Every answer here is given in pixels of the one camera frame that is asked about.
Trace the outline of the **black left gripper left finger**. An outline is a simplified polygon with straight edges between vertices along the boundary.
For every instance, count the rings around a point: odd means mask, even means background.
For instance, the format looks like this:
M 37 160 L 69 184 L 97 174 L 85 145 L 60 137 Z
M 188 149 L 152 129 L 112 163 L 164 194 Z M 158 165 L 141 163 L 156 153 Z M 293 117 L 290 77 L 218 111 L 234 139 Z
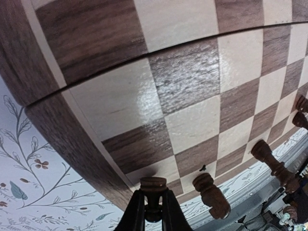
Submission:
M 117 231 L 145 230 L 145 196 L 141 190 L 136 190 L 116 227 Z

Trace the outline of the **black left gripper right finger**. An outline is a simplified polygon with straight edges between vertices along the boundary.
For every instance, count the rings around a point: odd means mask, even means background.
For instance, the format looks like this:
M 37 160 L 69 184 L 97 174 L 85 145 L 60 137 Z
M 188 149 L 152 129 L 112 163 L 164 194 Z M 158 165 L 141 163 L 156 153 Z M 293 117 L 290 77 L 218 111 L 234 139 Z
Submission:
M 172 190 L 162 195 L 162 230 L 192 231 Z

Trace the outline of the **dark chess piece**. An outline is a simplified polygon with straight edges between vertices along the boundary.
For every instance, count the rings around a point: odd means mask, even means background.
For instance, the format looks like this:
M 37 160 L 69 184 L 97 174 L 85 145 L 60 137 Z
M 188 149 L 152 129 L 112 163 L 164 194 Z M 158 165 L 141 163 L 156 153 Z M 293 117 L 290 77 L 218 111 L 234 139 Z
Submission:
M 292 120 L 293 125 L 308 130 L 308 120 L 302 112 L 297 112 Z
M 143 177 L 140 179 L 140 190 L 147 198 L 145 219 L 156 223 L 162 219 L 162 205 L 159 204 L 163 192 L 167 190 L 167 179 L 161 177 Z
M 281 187 L 284 187 L 287 193 L 294 193 L 299 188 L 299 180 L 295 173 L 289 171 L 284 162 L 279 162 L 273 156 L 270 146 L 264 140 L 259 140 L 254 145 L 251 154 L 271 169 L 271 175 L 278 179 Z
M 200 193 L 204 205 L 210 208 L 209 213 L 214 219 L 225 219 L 231 212 L 231 206 L 222 191 L 214 184 L 209 173 L 198 175 L 192 182 L 195 190 Z
M 308 99 L 305 96 L 300 95 L 295 108 L 299 112 L 308 113 Z

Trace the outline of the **wooden chessboard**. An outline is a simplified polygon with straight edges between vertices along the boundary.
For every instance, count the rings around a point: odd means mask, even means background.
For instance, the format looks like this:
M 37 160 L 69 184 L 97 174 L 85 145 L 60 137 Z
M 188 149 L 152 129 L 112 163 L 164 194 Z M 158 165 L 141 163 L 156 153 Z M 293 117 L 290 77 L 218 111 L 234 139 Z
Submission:
M 194 198 L 297 132 L 308 94 L 305 0 L 3 0 L 0 74 L 11 96 L 0 155 L 22 172 L 17 209 L 125 209 L 144 176 Z

